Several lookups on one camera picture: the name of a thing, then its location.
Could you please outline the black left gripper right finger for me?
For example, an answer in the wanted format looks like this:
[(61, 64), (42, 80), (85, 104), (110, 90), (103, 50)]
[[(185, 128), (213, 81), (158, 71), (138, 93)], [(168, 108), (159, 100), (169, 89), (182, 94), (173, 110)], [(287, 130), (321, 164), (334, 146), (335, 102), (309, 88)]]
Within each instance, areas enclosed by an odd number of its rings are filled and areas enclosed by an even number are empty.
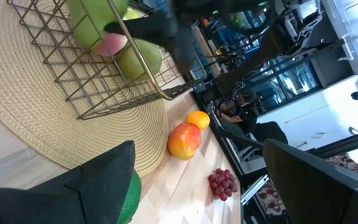
[(274, 139), (263, 157), (293, 224), (358, 224), (358, 173)]

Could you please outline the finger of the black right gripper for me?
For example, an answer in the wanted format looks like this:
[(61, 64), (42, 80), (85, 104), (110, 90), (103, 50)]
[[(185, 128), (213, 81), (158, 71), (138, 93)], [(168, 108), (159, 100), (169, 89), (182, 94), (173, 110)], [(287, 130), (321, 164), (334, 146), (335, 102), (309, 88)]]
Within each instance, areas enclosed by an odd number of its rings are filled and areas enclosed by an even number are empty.
[(132, 38), (146, 40), (161, 47), (173, 47), (175, 20), (163, 11), (157, 11), (148, 17), (129, 19), (122, 22), (110, 22), (104, 31), (113, 34), (129, 34)]

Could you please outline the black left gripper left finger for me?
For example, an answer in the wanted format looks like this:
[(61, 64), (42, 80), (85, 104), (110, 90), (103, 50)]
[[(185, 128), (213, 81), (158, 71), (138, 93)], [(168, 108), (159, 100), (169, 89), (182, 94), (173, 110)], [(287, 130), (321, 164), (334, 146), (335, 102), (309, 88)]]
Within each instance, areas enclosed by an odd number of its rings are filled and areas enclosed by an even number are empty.
[(125, 141), (30, 189), (0, 188), (0, 224), (117, 224), (134, 162)]

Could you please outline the pale pink peach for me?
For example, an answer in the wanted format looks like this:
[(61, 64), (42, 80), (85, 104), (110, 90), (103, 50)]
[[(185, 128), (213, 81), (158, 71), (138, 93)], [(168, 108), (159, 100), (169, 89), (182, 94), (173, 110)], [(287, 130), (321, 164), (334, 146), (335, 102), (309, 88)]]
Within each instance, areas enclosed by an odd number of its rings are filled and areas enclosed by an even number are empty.
[(101, 41), (94, 49), (93, 53), (100, 56), (110, 56), (117, 54), (127, 44), (127, 37), (121, 34), (105, 34), (104, 40)]

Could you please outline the dark green round fruit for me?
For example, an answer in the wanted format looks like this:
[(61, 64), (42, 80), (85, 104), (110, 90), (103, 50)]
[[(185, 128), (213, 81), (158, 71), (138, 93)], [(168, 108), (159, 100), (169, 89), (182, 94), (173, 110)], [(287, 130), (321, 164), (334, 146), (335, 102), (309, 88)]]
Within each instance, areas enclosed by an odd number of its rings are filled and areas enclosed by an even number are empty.
[(141, 191), (141, 179), (138, 173), (134, 171), (117, 224), (129, 224), (131, 222), (140, 203)]

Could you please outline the large green pear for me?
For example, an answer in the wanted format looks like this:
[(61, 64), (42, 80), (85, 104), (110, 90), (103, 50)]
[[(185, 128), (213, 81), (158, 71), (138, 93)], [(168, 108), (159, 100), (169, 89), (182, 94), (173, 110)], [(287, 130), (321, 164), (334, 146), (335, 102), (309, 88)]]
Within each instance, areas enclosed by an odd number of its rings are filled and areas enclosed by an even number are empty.
[(141, 17), (137, 11), (129, 8), (129, 0), (67, 0), (69, 17), (75, 40), (85, 50), (93, 49), (104, 40), (104, 26), (117, 22), (109, 1), (112, 1), (123, 20)]

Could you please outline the yellow-orange fruit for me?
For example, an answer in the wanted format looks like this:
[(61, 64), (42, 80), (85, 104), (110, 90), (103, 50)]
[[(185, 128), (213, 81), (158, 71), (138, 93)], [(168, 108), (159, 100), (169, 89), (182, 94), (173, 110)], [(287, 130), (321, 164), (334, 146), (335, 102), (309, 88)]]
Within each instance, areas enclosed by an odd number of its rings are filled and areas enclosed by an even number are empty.
[(194, 124), (201, 131), (204, 131), (210, 124), (210, 118), (204, 111), (193, 111), (187, 116), (186, 122)]

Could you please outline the red and yellow mango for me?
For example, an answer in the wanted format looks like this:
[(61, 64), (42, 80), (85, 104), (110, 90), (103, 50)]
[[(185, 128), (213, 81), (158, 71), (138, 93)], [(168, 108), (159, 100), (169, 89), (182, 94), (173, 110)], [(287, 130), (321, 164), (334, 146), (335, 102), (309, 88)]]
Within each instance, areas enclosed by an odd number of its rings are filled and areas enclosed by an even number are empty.
[(182, 123), (173, 129), (168, 139), (168, 150), (173, 157), (187, 161), (201, 144), (201, 130), (194, 124)]

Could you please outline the patterned rug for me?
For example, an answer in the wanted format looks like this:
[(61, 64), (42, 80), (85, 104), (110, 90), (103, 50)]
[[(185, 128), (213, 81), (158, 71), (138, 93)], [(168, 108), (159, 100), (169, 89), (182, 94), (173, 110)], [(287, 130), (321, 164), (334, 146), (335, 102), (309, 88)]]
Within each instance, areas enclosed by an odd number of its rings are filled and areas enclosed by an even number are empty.
[[(351, 159), (349, 154), (334, 156), (329, 158), (328, 161), (358, 173), (358, 163)], [(266, 213), (269, 224), (292, 224), (282, 199), (271, 180), (256, 193), (256, 196)]]

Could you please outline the red-purple grape bunch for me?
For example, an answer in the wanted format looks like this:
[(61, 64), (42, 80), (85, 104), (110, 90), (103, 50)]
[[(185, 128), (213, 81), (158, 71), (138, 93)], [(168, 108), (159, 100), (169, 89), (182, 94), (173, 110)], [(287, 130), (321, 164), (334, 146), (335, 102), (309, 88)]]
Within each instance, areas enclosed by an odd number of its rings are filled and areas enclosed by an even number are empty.
[(239, 190), (237, 179), (229, 169), (217, 168), (208, 176), (208, 181), (213, 194), (222, 201), (226, 201)]

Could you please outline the person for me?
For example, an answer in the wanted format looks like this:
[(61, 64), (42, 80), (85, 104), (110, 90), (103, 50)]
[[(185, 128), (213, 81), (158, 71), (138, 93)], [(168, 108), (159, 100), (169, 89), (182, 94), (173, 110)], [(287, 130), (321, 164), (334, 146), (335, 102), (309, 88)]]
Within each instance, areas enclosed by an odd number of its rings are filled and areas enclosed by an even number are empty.
[(228, 123), (234, 123), (245, 134), (252, 134), (259, 142), (274, 139), (288, 144), (287, 135), (275, 121), (258, 123), (258, 115), (254, 111), (257, 94), (251, 89), (240, 89), (236, 97), (228, 103), (221, 103), (217, 110), (218, 115)]

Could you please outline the round woven beige placemat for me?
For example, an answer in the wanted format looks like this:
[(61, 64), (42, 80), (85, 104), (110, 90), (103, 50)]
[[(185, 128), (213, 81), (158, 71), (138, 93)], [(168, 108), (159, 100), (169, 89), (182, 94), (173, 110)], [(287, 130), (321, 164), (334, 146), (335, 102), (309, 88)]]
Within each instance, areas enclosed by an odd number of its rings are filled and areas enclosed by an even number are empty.
[(162, 100), (116, 114), (80, 120), (30, 45), (16, 13), (0, 0), (0, 121), (41, 155), (76, 167), (135, 142), (135, 169), (147, 175), (166, 152), (168, 118)]

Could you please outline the black station frame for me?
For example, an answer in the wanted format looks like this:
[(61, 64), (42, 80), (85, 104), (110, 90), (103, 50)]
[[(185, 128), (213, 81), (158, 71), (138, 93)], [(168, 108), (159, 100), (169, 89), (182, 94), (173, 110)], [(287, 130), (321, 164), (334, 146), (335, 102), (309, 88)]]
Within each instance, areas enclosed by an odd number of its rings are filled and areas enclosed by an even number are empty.
[[(252, 169), (250, 171), (241, 167), (242, 161), (255, 151), (262, 150), (262, 143), (245, 134), (239, 134), (233, 130), (225, 129), (214, 112), (214, 103), (205, 103), (201, 97), (201, 91), (205, 90), (204, 84), (196, 85), (191, 96), (196, 104), (211, 118), (209, 127), (218, 139), (225, 156), (229, 159), (230, 165), (234, 166), (240, 184), (241, 193), (241, 218), (243, 224), (293, 224), (289, 214), (284, 210), (281, 215), (269, 215), (262, 206), (262, 201), (257, 198), (257, 193), (270, 181), (267, 168)], [(307, 150), (315, 156), (329, 159), (334, 156), (344, 155), (348, 152), (358, 150), (358, 132), (350, 128), (352, 136), (325, 145), (323, 147), (311, 148)]]

